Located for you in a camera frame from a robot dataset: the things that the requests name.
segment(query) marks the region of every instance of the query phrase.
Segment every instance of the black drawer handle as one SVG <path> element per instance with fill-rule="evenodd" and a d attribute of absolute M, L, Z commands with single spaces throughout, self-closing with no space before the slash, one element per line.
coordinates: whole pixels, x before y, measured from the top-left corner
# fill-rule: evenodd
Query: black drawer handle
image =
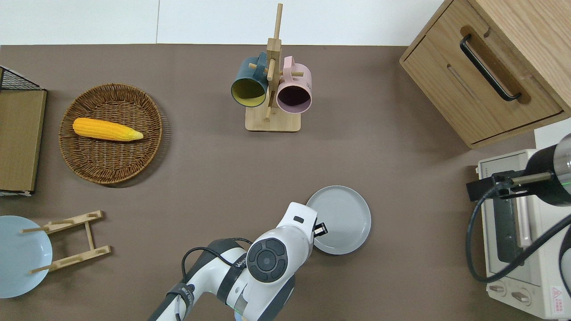
<path fill-rule="evenodd" d="M 466 55 L 466 57 L 468 57 L 468 59 L 470 59 L 470 61 L 474 64 L 474 67 L 476 67 L 476 69 L 480 72 L 480 74 L 482 74 L 482 76 L 486 78 L 488 83 L 492 86 L 492 88 L 494 88 L 494 90 L 498 93 L 498 95 L 500 95 L 500 97 L 503 100 L 510 102 L 514 99 L 519 98 L 521 96 L 521 93 L 518 93 L 515 96 L 511 96 L 510 94 L 508 94 L 508 92 L 505 91 L 504 88 L 500 85 L 498 80 L 494 78 L 494 76 L 488 71 L 488 69 L 486 69 L 486 67 L 478 59 L 478 57 L 476 57 L 476 55 L 474 55 L 474 53 L 470 50 L 470 48 L 468 48 L 466 42 L 470 40 L 471 37 L 472 35 L 468 34 L 466 37 L 464 37 L 464 39 L 462 39 L 462 41 L 460 41 L 460 49 L 462 49 L 462 52 Z"/>

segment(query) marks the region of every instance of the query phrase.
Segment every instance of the warning label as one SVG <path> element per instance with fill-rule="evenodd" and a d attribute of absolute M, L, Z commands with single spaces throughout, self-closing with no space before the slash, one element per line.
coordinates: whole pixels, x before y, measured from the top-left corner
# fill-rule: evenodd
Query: warning label
<path fill-rule="evenodd" d="M 563 314 L 563 298 L 561 294 L 561 287 L 551 287 L 551 312 L 553 314 Z"/>

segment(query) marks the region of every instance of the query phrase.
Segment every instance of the light blue plate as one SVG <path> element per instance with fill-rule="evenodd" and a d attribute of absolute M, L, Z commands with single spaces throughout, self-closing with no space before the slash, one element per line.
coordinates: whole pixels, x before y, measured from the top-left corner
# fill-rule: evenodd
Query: light blue plate
<path fill-rule="evenodd" d="M 313 244 L 325 253 L 341 255 L 357 250 L 371 230 L 371 211 L 365 199 L 345 186 L 328 186 L 307 202 L 317 211 L 317 222 L 325 223 L 328 233 Z"/>
<path fill-rule="evenodd" d="M 44 231 L 20 233 L 39 227 L 20 216 L 0 216 L 0 299 L 13 298 L 35 288 L 47 270 L 30 270 L 51 264 L 51 242 Z"/>

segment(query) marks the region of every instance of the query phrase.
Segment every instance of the black circular joint cap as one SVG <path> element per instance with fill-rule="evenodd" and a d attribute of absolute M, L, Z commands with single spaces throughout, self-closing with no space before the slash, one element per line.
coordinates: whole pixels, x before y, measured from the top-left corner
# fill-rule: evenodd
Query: black circular joint cap
<path fill-rule="evenodd" d="M 276 256 L 272 251 L 264 250 L 258 254 L 258 267 L 262 271 L 271 271 L 276 266 Z"/>
<path fill-rule="evenodd" d="M 252 245 L 246 264 L 256 280 L 271 283 L 285 273 L 287 261 L 285 245 L 276 238 L 270 238 Z"/>

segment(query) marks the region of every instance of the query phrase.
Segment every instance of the oven door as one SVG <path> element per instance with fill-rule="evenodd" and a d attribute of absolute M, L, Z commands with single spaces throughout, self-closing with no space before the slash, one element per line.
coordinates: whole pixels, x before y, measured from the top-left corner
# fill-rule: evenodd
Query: oven door
<path fill-rule="evenodd" d="M 479 163 L 480 178 L 503 171 L 523 170 L 535 150 L 525 150 L 501 157 L 482 160 Z M 486 248 L 486 272 L 498 273 L 535 239 L 533 202 L 536 196 L 514 199 L 488 199 L 482 206 L 484 246 Z M 508 278 L 541 286 L 539 253 L 530 256 L 523 265 L 508 274 Z"/>

